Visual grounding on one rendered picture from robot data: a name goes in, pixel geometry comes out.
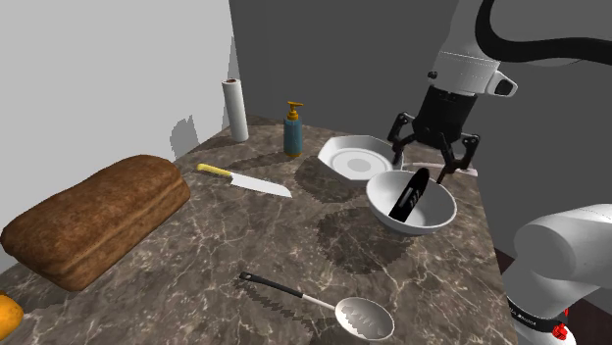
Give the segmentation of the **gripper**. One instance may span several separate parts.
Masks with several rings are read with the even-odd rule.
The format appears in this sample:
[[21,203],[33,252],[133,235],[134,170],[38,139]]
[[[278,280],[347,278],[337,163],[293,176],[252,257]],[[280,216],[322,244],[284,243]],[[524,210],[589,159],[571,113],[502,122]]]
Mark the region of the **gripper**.
[[[448,92],[431,85],[414,120],[406,112],[396,116],[386,139],[391,143],[393,151],[391,164],[397,166],[404,147],[417,139],[420,143],[440,149],[444,166],[436,179],[437,184],[441,184],[447,174],[453,174],[457,170],[477,176],[478,172],[471,169],[470,165],[480,144],[480,137],[476,134],[462,136],[463,125],[477,100],[477,95]],[[401,138],[402,127],[410,122],[414,133]],[[461,159],[456,159],[451,144],[461,136],[466,152]]]

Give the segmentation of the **black remote control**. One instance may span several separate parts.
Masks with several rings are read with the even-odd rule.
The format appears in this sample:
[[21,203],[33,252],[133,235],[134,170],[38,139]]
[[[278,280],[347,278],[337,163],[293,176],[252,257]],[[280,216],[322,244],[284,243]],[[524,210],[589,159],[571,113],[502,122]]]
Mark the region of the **black remote control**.
[[388,215],[396,221],[405,222],[423,196],[429,180],[430,171],[427,168],[419,168],[406,184]]

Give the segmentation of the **white bowl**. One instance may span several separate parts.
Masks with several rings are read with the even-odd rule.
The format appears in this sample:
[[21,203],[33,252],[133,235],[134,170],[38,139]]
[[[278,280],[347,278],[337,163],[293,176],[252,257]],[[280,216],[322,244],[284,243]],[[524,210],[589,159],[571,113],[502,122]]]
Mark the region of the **white bowl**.
[[450,224],[456,214],[454,197],[441,184],[430,179],[424,195],[419,199],[405,222],[388,216],[413,172],[388,171],[372,177],[366,185],[370,209],[388,229],[407,235],[425,235]]

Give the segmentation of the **white angular plate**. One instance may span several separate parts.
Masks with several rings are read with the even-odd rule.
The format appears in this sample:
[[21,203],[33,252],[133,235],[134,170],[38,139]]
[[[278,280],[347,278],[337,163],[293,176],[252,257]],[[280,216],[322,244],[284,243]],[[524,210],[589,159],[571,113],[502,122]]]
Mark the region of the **white angular plate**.
[[340,182],[365,186],[379,173],[401,170],[404,156],[395,158],[392,146],[370,135],[344,135],[330,138],[318,159]]

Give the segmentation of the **blue soap dispenser bottle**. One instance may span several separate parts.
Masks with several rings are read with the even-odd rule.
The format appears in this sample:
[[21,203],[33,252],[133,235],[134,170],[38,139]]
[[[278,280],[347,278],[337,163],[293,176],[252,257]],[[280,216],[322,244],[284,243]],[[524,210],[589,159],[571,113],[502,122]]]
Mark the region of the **blue soap dispenser bottle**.
[[288,101],[289,111],[283,122],[283,152],[289,157],[299,157],[302,154],[302,122],[297,107],[302,103]]

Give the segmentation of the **white paper towel roll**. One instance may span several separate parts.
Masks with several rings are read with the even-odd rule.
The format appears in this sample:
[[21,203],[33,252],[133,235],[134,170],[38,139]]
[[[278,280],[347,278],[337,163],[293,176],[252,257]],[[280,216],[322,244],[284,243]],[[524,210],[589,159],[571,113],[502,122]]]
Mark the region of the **white paper towel roll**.
[[241,81],[229,78],[222,82],[231,137],[236,142],[249,138]]

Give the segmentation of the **brown bread loaf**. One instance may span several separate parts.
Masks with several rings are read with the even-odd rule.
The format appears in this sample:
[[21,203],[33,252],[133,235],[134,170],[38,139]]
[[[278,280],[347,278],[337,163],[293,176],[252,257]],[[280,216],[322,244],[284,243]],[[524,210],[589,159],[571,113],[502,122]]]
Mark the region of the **brown bread loaf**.
[[174,214],[190,190],[170,161],[136,155],[10,221],[4,251],[67,291],[85,289]]

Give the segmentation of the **orange fruit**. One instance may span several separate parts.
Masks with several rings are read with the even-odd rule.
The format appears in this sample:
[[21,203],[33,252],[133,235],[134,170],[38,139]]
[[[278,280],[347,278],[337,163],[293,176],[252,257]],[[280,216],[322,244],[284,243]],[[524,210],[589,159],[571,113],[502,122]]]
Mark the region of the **orange fruit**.
[[11,334],[21,323],[23,308],[4,291],[0,290],[0,341]]

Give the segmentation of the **yellow-handled kitchen knife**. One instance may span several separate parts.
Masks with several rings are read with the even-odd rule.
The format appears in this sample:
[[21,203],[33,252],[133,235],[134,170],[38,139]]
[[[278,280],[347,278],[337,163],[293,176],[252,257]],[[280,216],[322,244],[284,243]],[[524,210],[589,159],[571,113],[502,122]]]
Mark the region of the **yellow-handled kitchen knife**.
[[246,188],[249,190],[254,190],[258,192],[263,192],[267,194],[273,194],[281,197],[291,198],[291,192],[283,185],[274,183],[271,181],[267,181],[261,178],[256,178],[244,174],[240,174],[237,172],[231,172],[227,170],[223,170],[217,167],[213,167],[207,164],[198,164],[196,169],[201,172],[214,173],[217,175],[222,175],[229,177],[231,179],[231,185]]

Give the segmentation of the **black-handled slotted spoon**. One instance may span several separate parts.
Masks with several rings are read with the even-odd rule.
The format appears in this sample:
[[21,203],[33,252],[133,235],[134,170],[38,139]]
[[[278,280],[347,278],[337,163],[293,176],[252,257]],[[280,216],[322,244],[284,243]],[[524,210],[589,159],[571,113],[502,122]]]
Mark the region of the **black-handled slotted spoon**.
[[334,312],[339,325],[352,336],[371,342],[382,342],[393,335],[395,322],[390,312],[380,304],[361,297],[346,297],[329,304],[301,291],[268,280],[259,275],[242,271],[239,278],[263,284],[288,293]]

